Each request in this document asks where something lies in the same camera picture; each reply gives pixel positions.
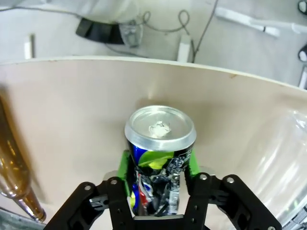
white floor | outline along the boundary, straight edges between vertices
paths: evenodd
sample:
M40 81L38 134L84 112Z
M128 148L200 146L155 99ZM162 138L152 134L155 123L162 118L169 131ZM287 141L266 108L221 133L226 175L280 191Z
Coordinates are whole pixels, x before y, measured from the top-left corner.
M140 0L141 12L150 10L150 23L158 28L180 26L177 14L189 11L188 29L196 43L212 11L214 0ZM297 10L293 0L219 0L227 7L252 17L307 25L307 16ZM71 55L118 55L103 44L75 34L79 19L48 12L13 10L0 12L0 62L24 58L24 39L35 34L37 58ZM176 60L180 35L159 33L144 28L139 48L129 50L150 58ZM298 85L304 64L297 58L307 43L307 34L282 31L279 38L248 27L213 18L196 57L196 63L248 72ZM118 50L127 49L115 46Z

brown glass bottle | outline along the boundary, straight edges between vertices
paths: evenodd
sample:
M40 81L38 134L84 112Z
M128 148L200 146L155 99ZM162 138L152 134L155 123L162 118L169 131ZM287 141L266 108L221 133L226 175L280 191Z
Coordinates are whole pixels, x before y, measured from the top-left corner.
M31 218L46 214L31 188L31 175L10 129L0 98L0 193L13 199Z

green gripper pad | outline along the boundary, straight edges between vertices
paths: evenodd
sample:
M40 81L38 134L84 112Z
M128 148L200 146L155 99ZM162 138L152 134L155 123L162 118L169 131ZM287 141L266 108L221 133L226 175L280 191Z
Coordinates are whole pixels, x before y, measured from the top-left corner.
M191 156L190 156L190 160L189 160L189 174L191 177L196 176L197 174L199 174L200 168L197 164L197 159L195 156L195 151L192 150Z
M126 195L129 196L130 189L127 182L127 171L128 171L128 163L129 163L129 151L125 150L123 155L121 156L120 165L117 172L117 177L125 182Z

can lid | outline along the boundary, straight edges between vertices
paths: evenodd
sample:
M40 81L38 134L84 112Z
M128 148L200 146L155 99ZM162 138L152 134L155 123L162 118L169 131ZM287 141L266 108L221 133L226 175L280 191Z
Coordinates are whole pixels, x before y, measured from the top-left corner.
M135 111L126 122L125 135L133 145L152 151L178 151L191 146L196 130L182 111L151 105Z

black cable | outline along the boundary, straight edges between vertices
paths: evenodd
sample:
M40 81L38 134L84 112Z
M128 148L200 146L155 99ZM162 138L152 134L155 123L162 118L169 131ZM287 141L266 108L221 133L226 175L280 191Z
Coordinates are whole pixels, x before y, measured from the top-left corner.
M210 23L211 23L212 18L213 18L213 16L214 16L214 12L215 12L215 9L216 9L216 7L217 7L217 3L218 3L218 0L215 0L215 3L214 3L214 6L213 6L211 15L210 15L210 17L209 17L209 20L208 20L208 22L207 22L207 24L206 24L204 30L202 31L200 40L199 40L199 42L198 42L196 48L195 48L195 45L194 45L194 40L193 40L193 39L191 40L191 46L192 46L192 63L195 62L195 58L196 58L197 53L199 52L199 49L200 49L201 43L202 43L202 41L203 41L203 38L204 38L204 36L205 36L205 34L206 34L207 30L208 30L208 27L209 27L209 25L210 25ZM185 13L186 16L187 16L187 20L185 21L185 23L184 23L183 20L182 20L182 14L183 14L183 13ZM183 29L183 30L186 32L186 34L190 36L190 32L188 31L188 29L187 29L187 27L186 27L186 26L188 25L189 21L190 21L190 14L189 14L189 12L186 11L186 10L181 10L181 11L178 13L178 20L179 20L179 22L180 22L180 24L181 24L181 27L178 27L178 28L175 28L175 29L158 29L158 28L156 28L156 27L154 27L154 26L152 26L152 25L149 25L148 22L149 22L149 20L150 20L150 17L151 17L151 13L150 13L149 11L146 11L146 12L143 14L143 16L142 16L142 23L141 23L141 24L144 24L145 26L147 26L148 28L150 28L150 29L152 29L152 30L154 30L154 31L163 32L163 33L173 33L173 32L178 32L178 31L180 31L180 30Z
M192 46L192 63L195 62L195 58L196 58L196 55L197 53L199 52L199 49L200 49L200 46L201 46L201 43L203 41L203 38L207 32L207 29L211 23L211 20L214 16L214 12L215 12L215 9L216 9L216 6L217 6L217 3L218 3L218 0L215 0L215 3L214 3L214 6L213 6L213 10L212 10L212 13L209 17L209 20L201 34L201 37L200 37L200 40L195 48L195 45L194 45L194 40L192 39L191 40L191 46ZM77 13L72 13L72 12L68 12L68 11L59 11L59 10L47 10L47 9L41 9L41 8L32 8L32 7L23 7L23 6L13 6L13 7L10 7L10 8L6 8L6 9L2 9L0 10L0 12L3 12L3 11L10 11L10 10L33 10L33 11L42 11L42 12L52 12L52 13L62 13L62 14L68 14L68 15L73 15L73 16L76 16L78 18L82 18L82 16L78 15ZM186 14L187 16L187 19L185 22L183 22L182 20L182 15ZM178 28L175 28L175 29L158 29L150 24L148 24L149 20L150 20L150 17L151 17L151 12L150 11L146 11L143 16L142 16L142 23L140 23L139 25L145 25L147 26L149 29L152 29L154 31L157 31L157 32L162 32L162 33L175 33L175 32L178 32L180 30L184 30L186 32L187 35L190 36L190 32L188 31L187 29L187 25L190 21L190 14L187 10L181 10L179 13L178 13L178 20L179 20L179 23L181 24L180 27ZM125 51L119 51L119 50L116 50L112 47L110 47L109 45L105 44L105 46L112 50L113 52L116 52L116 53L119 53L119 54L122 54L122 55L129 55L129 56L135 56L135 57L140 57L140 58L148 58L146 56L142 56L142 55L138 55L138 54L134 54L134 53L130 53L130 52L125 52Z

